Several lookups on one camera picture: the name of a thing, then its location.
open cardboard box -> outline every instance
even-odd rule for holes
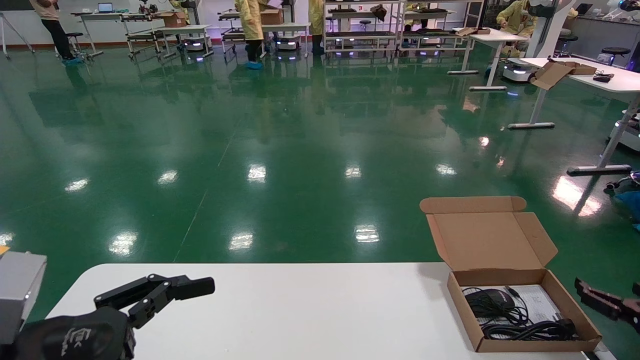
[[[420,202],[440,257],[449,265],[447,288],[476,352],[593,351],[602,335],[545,265],[557,249],[521,197],[431,197]],[[472,286],[542,286],[579,340],[490,340],[462,292]]]
[[[536,71],[531,83],[539,88],[549,90],[567,75],[593,75],[596,68],[575,61],[549,61]]]

white desk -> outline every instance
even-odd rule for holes
[[[136,360],[585,360],[581,353],[476,353],[444,263],[106,264],[49,313],[149,274],[211,276],[216,292],[174,301],[136,331]]]
[[[520,59],[529,65],[534,67],[543,67],[547,63],[546,58],[522,58]],[[614,74],[614,77],[608,83],[601,83],[593,79],[593,75],[569,75],[572,80],[576,80],[580,83],[587,84],[594,88],[604,90],[606,92],[615,94],[633,94],[634,99],[630,101],[629,107],[626,113],[622,116],[620,126],[615,127],[615,132],[611,136],[611,141],[607,144],[604,152],[598,159],[595,166],[590,167],[570,167],[567,173],[570,175],[591,175],[591,174],[610,174],[623,171],[631,171],[630,165],[607,165],[611,159],[611,155],[616,150],[616,146],[620,142],[625,128],[629,122],[630,116],[627,114],[634,114],[638,105],[640,104],[640,74],[636,72],[627,71],[624,69],[618,69],[604,65],[602,63],[595,63],[593,61],[587,61],[578,58],[554,58],[555,61],[576,61],[597,68],[604,71],[605,74]],[[509,129],[536,129],[542,127],[554,127],[552,122],[538,122],[538,116],[540,115],[540,109],[542,103],[545,100],[547,91],[544,89],[538,89],[538,98],[534,105],[533,112],[531,113],[531,119],[528,124],[509,124]]]
[[[91,33],[89,32],[89,28],[87,27],[86,23],[90,22],[90,21],[115,21],[115,22],[122,22],[122,24],[124,25],[125,28],[125,35],[129,35],[129,29],[127,28],[127,22],[128,21],[149,21],[149,22],[153,22],[154,20],[162,20],[160,18],[155,19],[154,17],[160,13],[168,13],[171,11],[162,11],[162,12],[157,12],[155,14],[152,15],[145,15],[145,14],[140,14],[140,13],[72,13],[71,15],[75,16],[75,17],[79,17],[80,21],[82,22],[82,25],[84,26],[84,32],[86,33],[86,36],[89,38],[89,43],[91,43],[91,49],[93,50],[92,54],[89,54],[89,56],[91,57],[96,57],[98,55],[102,55],[104,54],[103,51],[97,51],[95,49],[95,43],[93,43],[93,39],[91,38]],[[158,51],[158,46],[157,46],[157,39],[154,40],[156,42],[155,48],[156,51]],[[138,51],[134,51],[133,47],[131,45],[131,42],[129,41],[129,39],[127,39],[127,44],[129,44],[129,53],[130,53],[130,57],[139,53],[140,50]]]
[[[458,31],[461,28],[453,28],[453,30]],[[524,41],[527,38],[519,37],[518,35],[509,34],[504,31],[499,31],[496,29],[490,29],[491,33],[486,35],[469,35],[470,39],[473,39],[478,42],[482,42],[484,44],[488,44],[490,46],[495,46],[495,53],[493,54],[493,63],[491,65],[491,72],[489,73],[489,78],[486,81],[486,86],[471,86],[469,90],[506,90],[506,86],[492,86],[493,77],[495,76],[495,70],[498,67],[498,60],[500,60],[500,53],[502,52],[502,48],[506,42],[511,41]],[[462,69],[460,71],[449,71],[447,74],[449,75],[460,75],[460,74],[477,74],[478,70],[467,70],[467,62],[469,60],[469,52],[471,50],[471,41],[467,40],[467,47],[465,48],[465,57],[462,60]]]
[[[163,26],[162,28],[157,28],[155,31],[160,31],[163,34],[164,47],[166,48],[165,58],[175,55],[175,51],[171,52],[170,50],[169,41],[166,39],[167,35],[204,34],[204,42],[202,44],[204,46],[204,55],[202,55],[202,57],[206,58],[213,54],[213,50],[209,49],[209,44],[207,44],[207,28],[210,27],[211,25],[207,24],[187,25],[181,28],[166,28]]]

green epoxy floor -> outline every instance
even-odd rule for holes
[[[479,45],[471,67],[489,55]],[[0,241],[49,257],[32,318],[101,263],[440,261],[418,208],[434,196],[524,197],[570,292],[579,276],[632,296],[640,234],[602,192],[619,176],[565,174],[595,162],[626,104],[567,81],[542,110],[555,129],[508,131],[531,85],[470,93],[481,76],[446,75],[460,58],[362,56],[284,54],[261,72],[220,50],[164,66],[125,49],[66,70],[47,52],[0,60]],[[586,311],[637,359],[631,326]]]

black pants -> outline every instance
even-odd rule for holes
[[[60,25],[60,21],[43,19],[42,24],[51,33],[53,44],[55,44],[56,49],[58,49],[60,56],[62,56],[64,60],[71,60],[75,58],[75,56],[71,54],[71,50],[69,49],[69,39],[67,38],[67,33],[62,28],[62,25]]]
[[[249,45],[246,50],[247,58],[249,58],[249,61],[258,61],[258,50],[262,40],[247,40],[246,43]]]

laptop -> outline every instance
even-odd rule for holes
[[[578,15],[584,15],[586,14],[589,9],[593,6],[593,4],[580,4],[578,5],[578,7],[575,9],[575,11],[578,12]]]
[[[113,13],[113,3],[99,3],[98,13]]]

